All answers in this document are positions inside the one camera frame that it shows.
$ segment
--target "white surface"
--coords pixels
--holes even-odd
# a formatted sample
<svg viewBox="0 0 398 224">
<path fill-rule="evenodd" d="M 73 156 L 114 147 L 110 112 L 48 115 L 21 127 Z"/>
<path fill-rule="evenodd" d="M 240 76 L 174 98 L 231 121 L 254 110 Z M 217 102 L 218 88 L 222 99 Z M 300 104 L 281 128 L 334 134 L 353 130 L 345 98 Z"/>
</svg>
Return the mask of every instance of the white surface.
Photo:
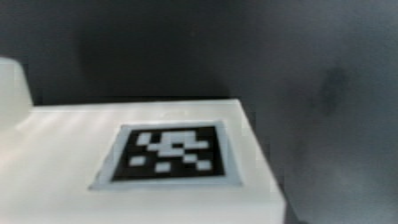
<svg viewBox="0 0 398 224">
<path fill-rule="evenodd" d="M 26 118 L 32 108 L 19 63 L 0 57 L 0 132 Z"/>
<path fill-rule="evenodd" d="M 236 100 L 37 107 L 30 112 L 21 67 L 7 59 L 0 87 L 2 224 L 282 223 L 284 199 Z M 89 190 L 121 126 L 202 120 L 222 120 L 241 184 Z"/>
</svg>

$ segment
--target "gray wall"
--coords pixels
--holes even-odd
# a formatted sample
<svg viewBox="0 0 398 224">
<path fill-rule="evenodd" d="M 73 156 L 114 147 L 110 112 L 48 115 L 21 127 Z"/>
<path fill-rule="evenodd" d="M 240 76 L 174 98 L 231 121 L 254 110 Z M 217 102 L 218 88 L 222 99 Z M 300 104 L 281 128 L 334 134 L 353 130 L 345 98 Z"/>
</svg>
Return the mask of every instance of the gray wall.
<svg viewBox="0 0 398 224">
<path fill-rule="evenodd" d="M 0 54 L 37 105 L 238 97 L 302 223 L 396 223 L 396 1 L 3 0 Z"/>
</svg>

